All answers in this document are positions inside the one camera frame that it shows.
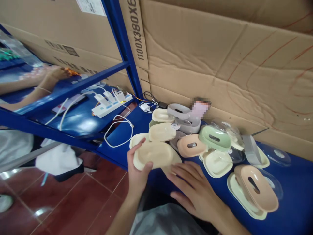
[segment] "white power strip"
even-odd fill
[[[125,101],[128,102],[132,99],[132,95],[127,93],[125,96]],[[121,107],[122,104],[118,101],[116,101],[114,104],[111,104],[108,107],[105,107],[104,105],[100,104],[97,107],[93,108],[91,111],[94,113],[94,115],[98,116],[99,118],[103,118],[106,116],[108,113],[116,110],[118,107]]]

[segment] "cardboard box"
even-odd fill
[[[97,15],[75,0],[18,2],[0,3],[0,22],[40,58],[74,64],[79,72],[121,61],[101,8]],[[120,4],[143,90],[186,106],[193,97],[209,98],[208,120],[227,120],[244,134],[269,128],[256,139],[313,161],[310,6],[293,0]],[[125,71],[109,79],[130,86]]]

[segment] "hand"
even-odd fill
[[[172,192],[171,197],[190,214],[214,224],[228,212],[228,206],[215,194],[199,165],[185,161],[175,164],[171,170],[177,175],[168,174],[167,178],[185,194]]]
[[[131,150],[127,152],[127,161],[128,161],[128,177],[129,177],[129,190],[128,194],[132,197],[140,198],[148,180],[148,175],[153,167],[153,162],[148,162],[142,171],[137,170],[134,166],[134,153],[141,147],[145,142],[143,138],[139,144],[134,146]]]
[[[48,68],[46,77],[57,81],[67,79],[71,76],[70,72],[60,66],[51,66]]]

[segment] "green soap dish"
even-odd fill
[[[205,143],[209,148],[221,152],[226,152],[231,148],[231,139],[228,134],[210,125],[202,127],[199,132],[199,140]]]
[[[149,123],[149,128],[152,127],[153,125],[160,124],[160,123],[162,122],[156,122],[156,121],[151,120],[151,122]]]

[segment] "white paper label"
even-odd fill
[[[101,0],[76,0],[76,2],[82,12],[107,16]]]
[[[284,154],[282,154],[280,151],[278,151],[278,150],[275,150],[274,149],[274,153],[277,155],[277,156],[279,156],[280,158],[285,158],[285,155]]]
[[[231,125],[230,124],[228,124],[227,122],[222,122],[225,126],[227,126],[227,127],[231,127]]]
[[[178,123],[172,123],[171,127],[174,129],[174,130],[178,130],[180,128],[180,125]]]
[[[267,178],[266,176],[264,176],[264,178],[267,180],[268,184],[270,185],[271,188],[275,188],[275,185],[273,183],[273,181],[271,181],[269,178]]]

